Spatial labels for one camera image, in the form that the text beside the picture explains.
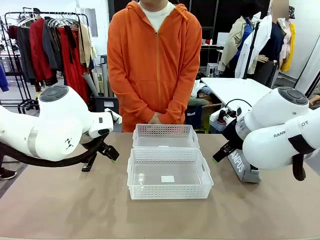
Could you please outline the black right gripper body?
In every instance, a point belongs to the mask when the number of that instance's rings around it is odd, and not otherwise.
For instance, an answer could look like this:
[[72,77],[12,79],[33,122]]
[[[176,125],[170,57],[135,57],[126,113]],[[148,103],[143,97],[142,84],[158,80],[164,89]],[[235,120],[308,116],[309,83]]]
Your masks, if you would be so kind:
[[232,121],[223,130],[223,136],[228,140],[227,144],[232,149],[242,149],[242,139],[236,132],[237,121]]

